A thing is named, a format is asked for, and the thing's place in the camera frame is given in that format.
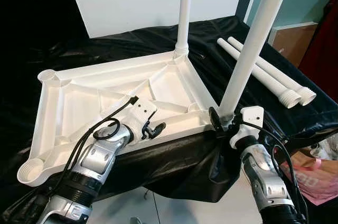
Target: black tablecloth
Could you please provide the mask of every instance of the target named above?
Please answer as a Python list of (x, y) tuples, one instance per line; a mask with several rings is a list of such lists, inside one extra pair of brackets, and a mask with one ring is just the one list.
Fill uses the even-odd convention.
[[(235, 16), (190, 25), (189, 59), (218, 104), (235, 60), (216, 40), (234, 36), (244, 42), (248, 30)], [(177, 26), (150, 27), (104, 38), (69, 41), (40, 53), (3, 54), (7, 57), (6, 65), (13, 68), (13, 77), (3, 82), (5, 91), (0, 110), (4, 150), (0, 155), (0, 193), (5, 199), (0, 203), (0, 210), (31, 189), (17, 182), (16, 171), (30, 150), (41, 91), (36, 78), (40, 71), (172, 51), (176, 38)], [(268, 89), (250, 77), (238, 109), (263, 106), (264, 126), (287, 139), (289, 150), (311, 145), (337, 132), (338, 105), (268, 44), (264, 45), (261, 56), (301, 85), (311, 88), (317, 97), (305, 107), (297, 105), (286, 109)], [(234, 164), (228, 165), (230, 169), (226, 171), (219, 169), (216, 176), (210, 173), (212, 164), (219, 165), (219, 149), (214, 132), (206, 132), (119, 156), (100, 198), (147, 185), (167, 197), (216, 202), (235, 181), (226, 179), (227, 172), (236, 173), (238, 169)], [(231, 163), (231, 156), (222, 161)]]

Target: white pole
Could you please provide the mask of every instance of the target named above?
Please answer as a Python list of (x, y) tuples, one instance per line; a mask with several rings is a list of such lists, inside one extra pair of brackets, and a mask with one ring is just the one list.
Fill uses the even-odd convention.
[(219, 113), (224, 119), (233, 116), (233, 112), (250, 77), (257, 57), (264, 45), (272, 24), (283, 0), (261, 0), (241, 56), (231, 75), (222, 98)]
[[(217, 43), (234, 59), (238, 60), (240, 58), (240, 52), (224, 39), (218, 38)], [(301, 100), (301, 96), (299, 94), (291, 89), (287, 89), (282, 83), (256, 64), (253, 66), (252, 75), (255, 76), (255, 78), (267, 87), (267, 89), (269, 89), (275, 96), (277, 96), (279, 102), (281, 102), (286, 108), (290, 109), (294, 107)]]
[(177, 33), (177, 43), (175, 45), (175, 58), (181, 55), (187, 55), (188, 47), (188, 31), (189, 31), (189, 15), (191, 0), (181, 0), (179, 30)]
[[(243, 44), (241, 44), (238, 40), (233, 38), (232, 36), (228, 38), (228, 42), (234, 46), (237, 50), (241, 51), (243, 48)], [(302, 98), (300, 100), (300, 104), (305, 106), (313, 101), (316, 97), (316, 93), (312, 91), (311, 89), (304, 87), (291, 79), (288, 75), (274, 67), (272, 64), (270, 64), (265, 59), (258, 57), (256, 61), (256, 65), (261, 67), (264, 71), (266, 71), (268, 74), (270, 74), (272, 77), (274, 77), (276, 80), (278, 80), (280, 83), (282, 83), (285, 87), (288, 89), (292, 89), (296, 91)]]

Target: red fabric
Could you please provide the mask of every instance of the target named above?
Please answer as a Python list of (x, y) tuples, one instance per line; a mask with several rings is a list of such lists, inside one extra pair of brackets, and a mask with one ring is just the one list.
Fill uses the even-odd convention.
[(338, 0), (330, 0), (299, 69), (338, 102)]

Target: black cable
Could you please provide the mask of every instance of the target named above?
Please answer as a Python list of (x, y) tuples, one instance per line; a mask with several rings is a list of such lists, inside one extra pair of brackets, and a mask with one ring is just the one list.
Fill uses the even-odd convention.
[[(295, 196), (295, 208), (297, 210), (297, 213), (301, 216), (301, 208), (300, 208), (300, 205), (299, 205), (299, 195), (301, 194), (301, 192), (299, 190), (299, 186), (298, 186), (297, 179), (296, 179), (296, 176), (295, 176), (295, 173), (294, 173), (294, 169), (293, 169), (293, 166), (292, 166), (290, 155), (287, 152), (285, 146), (283, 145), (283, 143), (280, 141), (279, 138), (277, 138), (274, 134), (272, 134), (268, 130), (265, 130), (264, 128), (262, 128), (260, 126), (257, 126), (257, 125), (254, 125), (254, 124), (251, 124), (251, 123), (248, 123), (248, 122), (245, 122), (245, 121), (241, 121), (240, 123), (244, 124), (244, 125), (251, 126), (251, 127), (256, 128), (258, 130), (261, 130), (262, 132), (271, 136), (277, 143), (273, 146), (272, 151), (274, 151), (275, 147), (278, 146), (281, 149), (281, 151), (284, 153), (286, 162), (287, 162), (289, 169), (290, 169), (291, 182), (292, 182), (292, 185), (293, 185), (292, 186), (293, 194)], [(278, 173), (278, 175), (280, 175), (280, 171), (279, 171), (279, 169), (276, 169), (277, 167), (275, 165), (276, 164), (274, 164), (275, 170)], [(306, 213), (306, 221), (308, 223), (308, 211), (307, 211), (306, 204), (304, 205), (304, 207), (305, 207), (305, 213)]]
[[(59, 187), (59, 185), (61, 184), (62, 180), (64, 179), (65, 175), (67, 174), (68, 172), (68, 168), (69, 168), (69, 165), (70, 163), (72, 162), (73, 160), (73, 157), (75, 155), (75, 158), (73, 160), (73, 163), (72, 163), (72, 166), (71, 166), (71, 169), (76, 165), (76, 162), (78, 161), (78, 158), (81, 154), (81, 151), (87, 141), (87, 139), (89, 138), (89, 136), (94, 132), (94, 130), (99, 127), (100, 125), (102, 125), (103, 123), (107, 122), (107, 121), (118, 121), (117, 119), (115, 118), (112, 118), (112, 116), (116, 115), (117, 113), (119, 113), (121, 110), (123, 110), (124, 108), (126, 108), (129, 104), (134, 104), (136, 101), (138, 100), (138, 97), (135, 96), (135, 97), (131, 97), (125, 104), (123, 104), (120, 108), (118, 108), (117, 110), (115, 110), (113, 113), (111, 113), (110, 115), (108, 115), (107, 117), (105, 117), (103, 120), (97, 122), (95, 125), (93, 125), (92, 127), (90, 127), (88, 129), (88, 131), (85, 132), (85, 134), (79, 139), (79, 141), (76, 143), (73, 151), (71, 152), (69, 158), (68, 158), (68, 161), (61, 173), (61, 176), (60, 178), (58, 179), (56, 185), (54, 186), (54, 188), (48, 193), (48, 195), (54, 193), (56, 191), (56, 189)], [(118, 130), (115, 130), (115, 132), (112, 133), (112, 135), (115, 135), (117, 133)]]
[(157, 213), (157, 218), (158, 218), (158, 224), (161, 224), (161, 221), (159, 220), (159, 214), (158, 214), (158, 209), (157, 209), (157, 204), (156, 204), (154, 192), (153, 192), (153, 198), (154, 198), (154, 203), (155, 203), (155, 208), (156, 208), (156, 213)]

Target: black fabric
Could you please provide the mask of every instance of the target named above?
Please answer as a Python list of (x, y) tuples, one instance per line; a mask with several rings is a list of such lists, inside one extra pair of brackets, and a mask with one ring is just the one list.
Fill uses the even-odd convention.
[[(235, 16), (190, 25), (189, 59), (217, 103), (224, 94), (235, 60), (216, 40), (232, 35), (243, 42), (248, 30)], [(32, 190), (17, 182), (16, 172), (30, 150), (41, 91), (36, 79), (40, 71), (171, 51), (176, 37), (177, 26), (151, 27), (99, 39), (70, 41), (38, 55), (33, 51), (20, 53), (18, 38), (18, 47), (13, 48), (16, 52), (8, 55), (4, 64), (12, 68), (13, 76), (3, 82), (5, 91), (0, 110), (4, 149), (0, 156), (0, 193), (5, 199), (0, 203), (0, 210)], [(311, 88), (317, 97), (305, 107), (297, 105), (286, 109), (269, 90), (250, 77), (238, 110), (243, 106), (263, 106), (264, 126), (286, 138), (290, 150), (336, 132), (338, 105), (271, 46), (265, 44), (261, 56), (301, 85)], [(212, 132), (206, 132), (119, 156), (99, 198), (148, 186), (168, 197), (216, 202), (237, 179), (239, 167), (234, 161), (237, 156), (227, 148), (228, 144), (222, 146)]]

